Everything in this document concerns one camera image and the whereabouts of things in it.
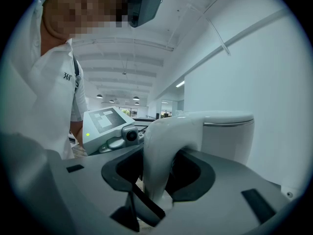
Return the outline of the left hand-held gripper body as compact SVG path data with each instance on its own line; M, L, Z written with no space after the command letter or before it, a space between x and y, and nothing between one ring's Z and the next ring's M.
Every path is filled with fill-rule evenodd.
M106 153L139 145L144 135L139 133L135 120L116 107L84 113L83 146L87 155Z

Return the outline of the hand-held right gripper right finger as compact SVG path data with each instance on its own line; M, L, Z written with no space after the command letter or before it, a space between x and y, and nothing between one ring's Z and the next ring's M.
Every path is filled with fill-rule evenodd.
M173 200L158 235L269 235L293 208L245 165L206 153L165 156L156 172L160 191Z

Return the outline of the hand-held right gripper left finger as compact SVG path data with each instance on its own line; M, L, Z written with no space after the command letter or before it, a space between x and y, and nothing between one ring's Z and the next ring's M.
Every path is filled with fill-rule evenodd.
M139 232L134 204L141 149L113 152L62 161L48 151L53 183L76 235L135 235Z

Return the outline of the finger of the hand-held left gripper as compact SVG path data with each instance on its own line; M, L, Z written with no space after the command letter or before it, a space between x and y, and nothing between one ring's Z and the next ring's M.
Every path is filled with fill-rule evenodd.
M155 227L165 216L165 211L154 203L136 184L133 185L136 216L146 224Z

